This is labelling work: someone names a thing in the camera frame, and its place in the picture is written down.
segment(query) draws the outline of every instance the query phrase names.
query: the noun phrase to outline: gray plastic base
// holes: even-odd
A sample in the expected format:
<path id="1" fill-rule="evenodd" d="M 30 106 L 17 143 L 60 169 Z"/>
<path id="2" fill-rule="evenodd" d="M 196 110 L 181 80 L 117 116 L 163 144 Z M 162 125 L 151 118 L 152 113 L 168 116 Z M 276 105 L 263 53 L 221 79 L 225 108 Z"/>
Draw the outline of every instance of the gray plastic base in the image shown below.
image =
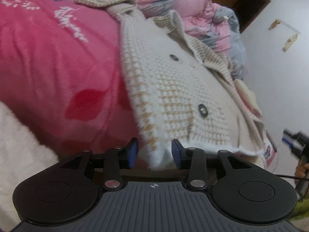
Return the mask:
<path id="1" fill-rule="evenodd" d="M 105 193 L 84 217 L 66 225 L 40 227 L 23 222 L 14 232 L 289 232 L 289 222 L 251 226 L 235 222 L 213 207 L 207 195 L 180 182 L 129 182 Z"/>

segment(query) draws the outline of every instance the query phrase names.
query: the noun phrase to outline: beige knit sweater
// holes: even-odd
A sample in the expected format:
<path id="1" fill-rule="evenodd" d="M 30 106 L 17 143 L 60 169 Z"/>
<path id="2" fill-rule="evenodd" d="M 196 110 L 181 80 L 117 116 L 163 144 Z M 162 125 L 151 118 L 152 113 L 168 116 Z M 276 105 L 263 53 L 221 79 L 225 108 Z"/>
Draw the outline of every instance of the beige knit sweater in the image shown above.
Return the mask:
<path id="1" fill-rule="evenodd" d="M 198 147 L 209 153 L 222 149 L 250 156 L 264 153 L 264 124 L 239 97 L 229 72 L 230 60 L 186 34 L 176 11 L 164 17 L 145 18 L 134 0 L 75 1 L 106 8 L 121 23 L 123 74 L 146 143 L 141 153 L 152 169 L 173 165 L 174 138 L 184 147 Z M 169 37 L 171 34 L 184 42 L 191 55 Z M 211 70 L 242 114 L 243 124 L 237 128 L 248 131 L 238 135 L 236 145 L 231 144 L 230 126 L 201 67 Z M 207 108 L 207 117 L 202 116 L 200 104 Z"/>

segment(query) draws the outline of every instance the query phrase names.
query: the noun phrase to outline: circular cover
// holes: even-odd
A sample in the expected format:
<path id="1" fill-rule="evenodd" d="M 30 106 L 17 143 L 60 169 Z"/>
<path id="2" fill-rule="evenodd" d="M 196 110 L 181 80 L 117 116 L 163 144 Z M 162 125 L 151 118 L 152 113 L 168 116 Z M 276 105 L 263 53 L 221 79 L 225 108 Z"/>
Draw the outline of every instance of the circular cover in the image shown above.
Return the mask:
<path id="1" fill-rule="evenodd" d="M 78 170 L 39 173 L 17 186 L 13 203 L 22 220 L 36 224 L 61 224 L 89 211 L 98 191 Z"/>
<path id="2" fill-rule="evenodd" d="M 288 217 L 297 201 L 287 181 L 262 169 L 230 171 L 214 185 L 212 197 L 225 214 L 252 224 Z"/>

